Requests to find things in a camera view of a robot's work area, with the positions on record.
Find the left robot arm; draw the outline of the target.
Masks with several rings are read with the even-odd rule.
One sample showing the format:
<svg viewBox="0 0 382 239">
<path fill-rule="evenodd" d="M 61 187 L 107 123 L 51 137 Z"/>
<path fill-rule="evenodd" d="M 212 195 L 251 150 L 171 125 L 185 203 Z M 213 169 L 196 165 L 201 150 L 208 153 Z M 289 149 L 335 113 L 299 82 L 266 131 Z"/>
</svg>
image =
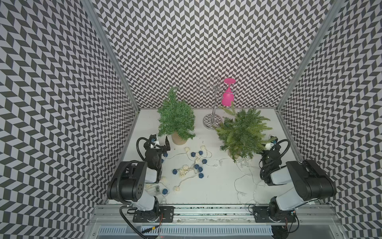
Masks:
<svg viewBox="0 0 382 239">
<path fill-rule="evenodd" d="M 145 191 L 145 184 L 159 183 L 162 177 L 162 157 L 171 150 L 168 139 L 160 145 L 157 135 L 140 137 L 136 142 L 140 161 L 123 161 L 107 187 L 107 198 L 134 209 L 135 223 L 171 223 L 174 207 L 160 206 L 156 196 Z"/>
</svg>

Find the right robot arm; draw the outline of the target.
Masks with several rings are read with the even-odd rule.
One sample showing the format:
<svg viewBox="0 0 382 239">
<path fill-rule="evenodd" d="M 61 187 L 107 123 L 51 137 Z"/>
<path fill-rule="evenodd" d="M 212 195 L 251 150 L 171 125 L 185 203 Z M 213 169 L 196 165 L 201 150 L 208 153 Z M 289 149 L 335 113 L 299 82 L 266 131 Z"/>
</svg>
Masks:
<svg viewBox="0 0 382 239">
<path fill-rule="evenodd" d="M 314 160 L 287 161 L 282 166 L 282 157 L 289 148 L 288 139 L 275 139 L 265 144 L 260 161 L 260 179 L 267 186 L 292 183 L 293 188 L 273 197 L 268 206 L 253 206 L 257 223 L 292 224 L 297 220 L 295 210 L 298 207 L 337 193 L 335 183 Z"/>
</svg>

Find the clear bulb string light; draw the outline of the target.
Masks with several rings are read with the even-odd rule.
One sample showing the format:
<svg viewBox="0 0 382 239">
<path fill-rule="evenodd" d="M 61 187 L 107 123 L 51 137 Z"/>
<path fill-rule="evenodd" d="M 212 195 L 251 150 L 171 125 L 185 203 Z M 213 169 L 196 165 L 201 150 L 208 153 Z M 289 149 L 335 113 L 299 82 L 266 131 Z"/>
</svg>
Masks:
<svg viewBox="0 0 382 239">
<path fill-rule="evenodd" d="M 265 204 L 270 199 L 269 189 L 259 177 L 260 168 L 248 159 L 234 163 L 230 158 L 215 159 L 216 186 L 219 204 Z"/>
</svg>

